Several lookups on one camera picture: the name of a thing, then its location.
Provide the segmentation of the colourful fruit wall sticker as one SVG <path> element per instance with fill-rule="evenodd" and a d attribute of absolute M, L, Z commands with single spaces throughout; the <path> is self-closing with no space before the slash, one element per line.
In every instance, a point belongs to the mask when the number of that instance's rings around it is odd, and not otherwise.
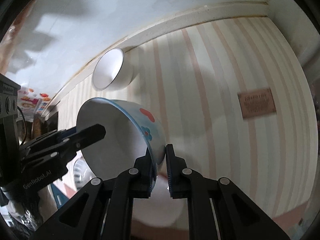
<path fill-rule="evenodd" d="M 48 107 L 52 97 L 47 93 L 41 93 L 36 89 L 22 87 L 18 91 L 18 106 L 24 115 L 33 117 L 41 115 Z"/>

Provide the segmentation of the brown mat label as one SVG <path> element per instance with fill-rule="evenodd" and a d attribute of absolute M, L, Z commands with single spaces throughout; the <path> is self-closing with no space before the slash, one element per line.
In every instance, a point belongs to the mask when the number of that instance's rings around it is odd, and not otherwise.
<path fill-rule="evenodd" d="M 276 113 L 272 91 L 270 88 L 261 88 L 238 93 L 243 119 Z"/>

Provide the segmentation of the striped table mat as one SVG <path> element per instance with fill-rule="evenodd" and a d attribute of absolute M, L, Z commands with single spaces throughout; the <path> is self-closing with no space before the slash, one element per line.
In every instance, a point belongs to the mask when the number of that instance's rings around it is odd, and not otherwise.
<path fill-rule="evenodd" d="M 73 127 L 99 96 L 145 106 L 177 155 L 209 178 L 229 177 L 268 215 L 304 206 L 317 166 L 311 92 L 289 43 L 266 17 L 194 25 L 127 52 L 137 72 L 117 92 L 87 77 L 58 105 L 58 127 Z M 243 119 L 238 93 L 270 88 L 276 113 Z"/>

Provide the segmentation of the white plate blue leaf pattern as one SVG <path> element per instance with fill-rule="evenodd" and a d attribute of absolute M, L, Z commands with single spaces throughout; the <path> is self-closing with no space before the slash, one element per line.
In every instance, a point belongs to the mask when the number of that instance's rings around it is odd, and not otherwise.
<path fill-rule="evenodd" d="M 83 157 L 77 159 L 73 166 L 73 178 L 76 190 L 82 189 L 90 180 L 95 178 L 94 173 Z"/>

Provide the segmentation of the black induction cooktop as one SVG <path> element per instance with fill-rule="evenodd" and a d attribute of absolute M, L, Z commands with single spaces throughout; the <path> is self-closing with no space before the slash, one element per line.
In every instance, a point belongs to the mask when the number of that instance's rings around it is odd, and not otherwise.
<path fill-rule="evenodd" d="M 43 133 L 49 133 L 58 130 L 59 113 L 54 113 L 48 120 L 43 123 Z"/>

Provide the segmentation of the white bowl dark rim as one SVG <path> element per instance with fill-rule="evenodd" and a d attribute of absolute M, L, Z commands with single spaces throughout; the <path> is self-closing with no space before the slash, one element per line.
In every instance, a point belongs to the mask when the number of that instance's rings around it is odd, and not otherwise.
<path fill-rule="evenodd" d="M 95 65 L 92 85 L 97 91 L 116 91 L 126 88 L 132 81 L 134 66 L 120 48 L 107 51 Z"/>

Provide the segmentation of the white bowl blue flower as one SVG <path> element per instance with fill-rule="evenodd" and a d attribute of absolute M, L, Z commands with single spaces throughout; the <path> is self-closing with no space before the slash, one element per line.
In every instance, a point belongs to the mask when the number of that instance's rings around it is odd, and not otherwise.
<path fill-rule="evenodd" d="M 91 171 L 103 180 L 132 168 L 135 160 L 149 152 L 156 179 L 161 169 L 166 138 L 162 124 L 144 106 L 124 101 L 92 98 L 78 112 L 77 130 L 95 124 L 104 126 L 104 139 L 82 149 Z"/>

